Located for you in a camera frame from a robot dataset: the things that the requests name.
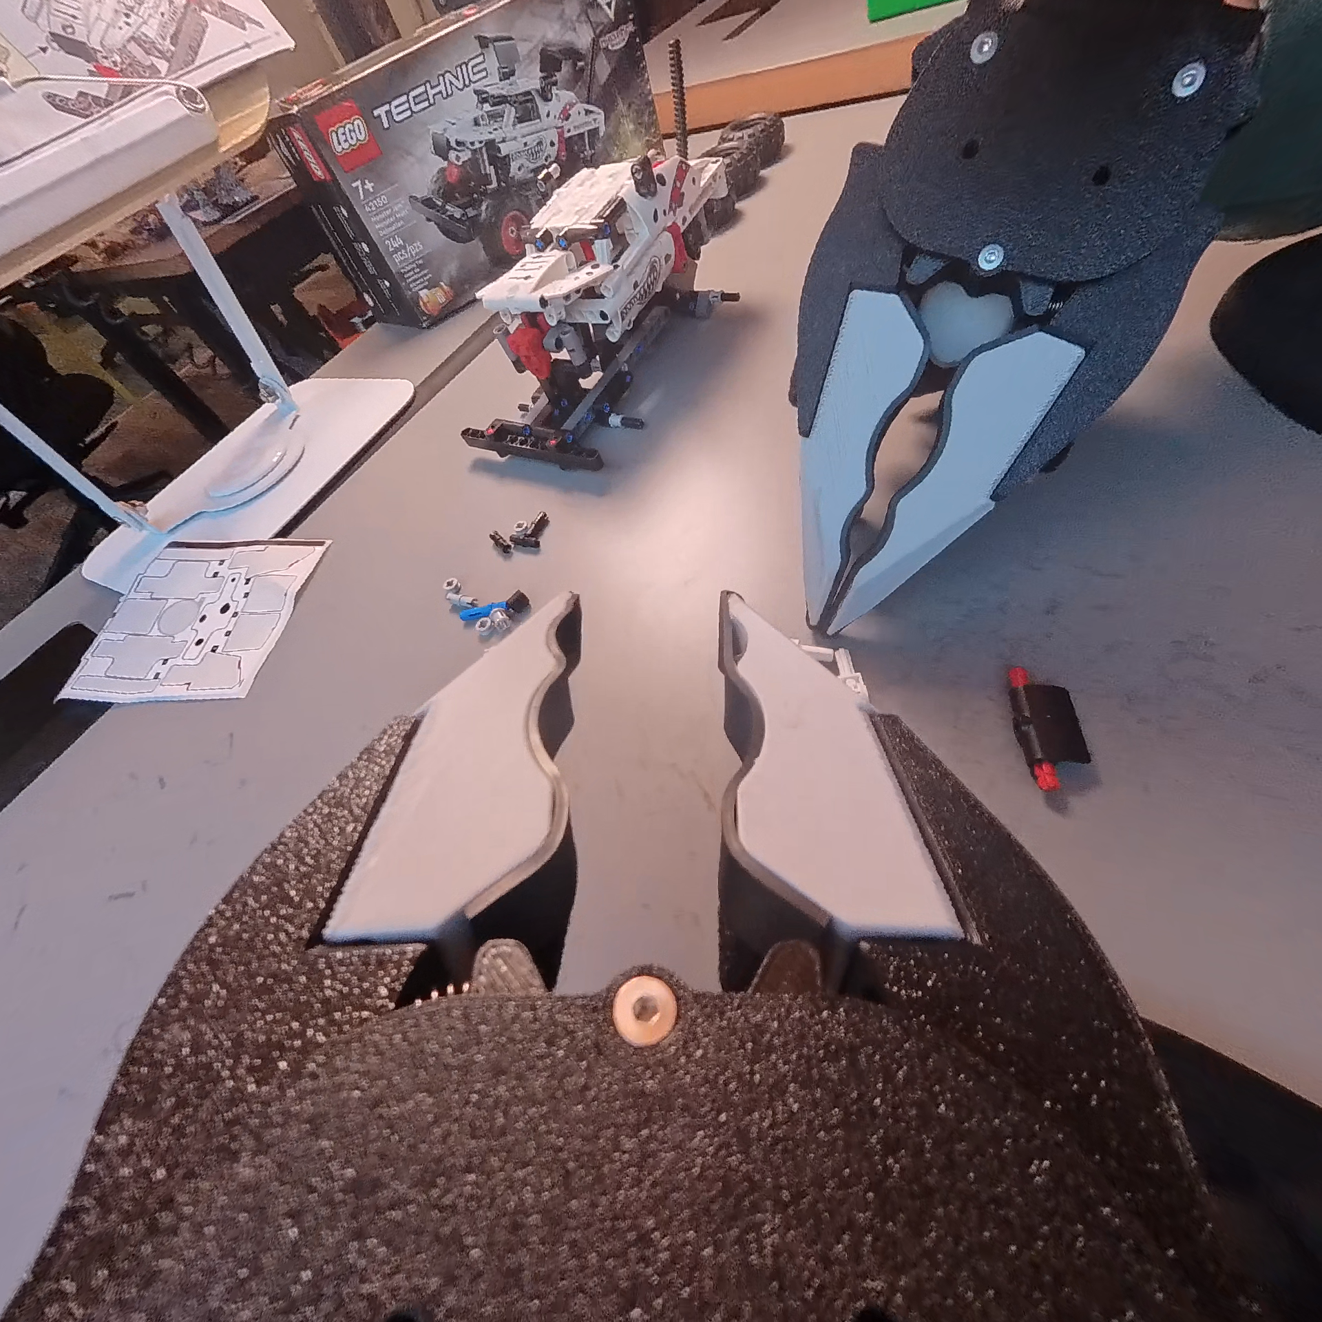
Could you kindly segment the wood edged table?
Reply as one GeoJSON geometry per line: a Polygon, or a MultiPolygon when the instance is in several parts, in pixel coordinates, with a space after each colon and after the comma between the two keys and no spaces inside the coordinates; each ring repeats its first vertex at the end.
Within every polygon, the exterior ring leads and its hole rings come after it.
{"type": "Polygon", "coordinates": [[[707,130],[756,112],[790,114],[903,94],[922,34],[776,68],[685,84],[687,125],[707,130]]]}

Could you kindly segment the black wrist rest pad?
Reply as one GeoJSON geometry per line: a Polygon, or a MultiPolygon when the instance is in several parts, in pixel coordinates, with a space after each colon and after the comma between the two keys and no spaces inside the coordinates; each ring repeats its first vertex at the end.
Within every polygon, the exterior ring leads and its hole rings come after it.
{"type": "Polygon", "coordinates": [[[1214,1204],[1214,1224],[1279,1319],[1320,1318],[1320,1110],[1154,1020],[1144,1029],[1214,1204]]]}
{"type": "Polygon", "coordinates": [[[1209,333],[1247,384],[1287,419],[1320,431],[1320,236],[1243,271],[1214,307],[1209,333]]]}

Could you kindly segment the black lego connector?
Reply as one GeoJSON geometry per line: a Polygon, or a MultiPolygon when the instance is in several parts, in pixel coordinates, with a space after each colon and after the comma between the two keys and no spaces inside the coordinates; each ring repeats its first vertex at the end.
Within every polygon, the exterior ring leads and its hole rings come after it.
{"type": "Polygon", "coordinates": [[[1070,691],[1031,682],[1021,690],[1008,687],[1010,724],[1024,760],[1089,764],[1092,756],[1070,691]]]}

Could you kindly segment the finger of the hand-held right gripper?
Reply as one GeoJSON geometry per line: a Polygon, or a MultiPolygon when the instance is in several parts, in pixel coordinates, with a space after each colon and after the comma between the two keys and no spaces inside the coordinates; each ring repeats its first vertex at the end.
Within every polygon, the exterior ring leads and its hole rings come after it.
{"type": "Polygon", "coordinates": [[[880,548],[852,573],[826,634],[859,620],[991,511],[992,490],[1083,357],[1059,336],[1009,336],[966,358],[925,466],[892,496],[880,548]]]}
{"type": "Polygon", "coordinates": [[[880,441],[928,357],[907,298],[863,289],[848,295],[800,450],[802,591],[815,631],[833,624],[851,567],[851,529],[874,489],[880,441]]]}

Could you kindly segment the dark cardboard lego box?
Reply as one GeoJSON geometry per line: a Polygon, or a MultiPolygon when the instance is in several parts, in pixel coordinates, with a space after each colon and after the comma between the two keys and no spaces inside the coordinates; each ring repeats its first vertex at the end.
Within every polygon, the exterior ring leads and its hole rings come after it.
{"type": "Polygon", "coordinates": [[[425,328],[523,256],[588,167],[659,142],[636,7],[455,3],[286,98],[272,141],[378,322],[425,328]]]}

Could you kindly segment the white lego monster truck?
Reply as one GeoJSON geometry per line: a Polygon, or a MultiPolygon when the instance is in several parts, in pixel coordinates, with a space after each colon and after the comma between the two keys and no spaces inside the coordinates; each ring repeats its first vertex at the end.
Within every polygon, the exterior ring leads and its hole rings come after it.
{"type": "Polygon", "coordinates": [[[563,471],[599,471],[593,427],[643,428],[623,395],[637,359],[676,317],[707,318],[739,295],[694,285],[710,238],[702,209],[727,193],[720,160],[691,158],[683,46],[669,41],[676,153],[650,152],[577,174],[522,230],[524,255],[480,289],[494,337],[537,390],[516,419],[466,427],[472,449],[563,471]]]}

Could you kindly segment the person's right forearm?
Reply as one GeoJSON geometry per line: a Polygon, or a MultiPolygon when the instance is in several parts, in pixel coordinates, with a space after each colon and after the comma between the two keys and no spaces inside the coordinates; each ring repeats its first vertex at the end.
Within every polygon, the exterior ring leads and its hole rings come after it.
{"type": "Polygon", "coordinates": [[[1320,225],[1320,4],[1264,1],[1258,102],[1220,152],[1203,200],[1220,241],[1284,238],[1320,225]]]}

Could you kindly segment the white sticker sheet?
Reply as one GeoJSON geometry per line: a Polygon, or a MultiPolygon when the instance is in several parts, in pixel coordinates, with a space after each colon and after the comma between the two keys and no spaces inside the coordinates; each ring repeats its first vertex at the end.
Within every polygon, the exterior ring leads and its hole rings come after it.
{"type": "Polygon", "coordinates": [[[121,596],[57,700],[245,697],[327,548],[326,539],[166,545],[121,596]]]}

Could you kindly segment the cluster of small lego pieces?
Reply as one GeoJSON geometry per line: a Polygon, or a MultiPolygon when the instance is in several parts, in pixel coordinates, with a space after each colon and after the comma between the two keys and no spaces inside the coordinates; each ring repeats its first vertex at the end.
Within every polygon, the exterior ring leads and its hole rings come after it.
{"type": "MultiPolygon", "coordinates": [[[[516,521],[508,534],[498,530],[490,532],[487,540],[504,558],[513,556],[519,551],[537,552],[549,522],[549,514],[539,510],[531,519],[516,521]]],[[[454,617],[471,625],[475,636],[483,642],[505,634],[531,610],[530,599],[522,589],[513,589],[495,600],[482,602],[466,594],[455,576],[443,581],[440,594],[454,617]]]]}

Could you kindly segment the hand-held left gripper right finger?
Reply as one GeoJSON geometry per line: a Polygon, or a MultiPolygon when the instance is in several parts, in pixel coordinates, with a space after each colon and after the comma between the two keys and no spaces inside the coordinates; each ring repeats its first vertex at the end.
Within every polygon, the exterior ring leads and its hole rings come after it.
{"type": "Polygon", "coordinates": [[[720,806],[721,987],[750,987],[785,942],[807,943],[837,989],[860,943],[964,941],[881,713],[734,591],[720,596],[717,665],[738,757],[720,806]]]}

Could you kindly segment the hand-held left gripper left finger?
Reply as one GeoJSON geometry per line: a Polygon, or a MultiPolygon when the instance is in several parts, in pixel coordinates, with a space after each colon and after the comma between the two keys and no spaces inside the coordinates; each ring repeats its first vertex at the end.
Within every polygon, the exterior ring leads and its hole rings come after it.
{"type": "Polygon", "coordinates": [[[417,713],[322,923],[326,946],[422,945],[428,985],[508,939],[557,981],[577,890],[553,756],[572,727],[579,595],[563,591],[417,713]]]}

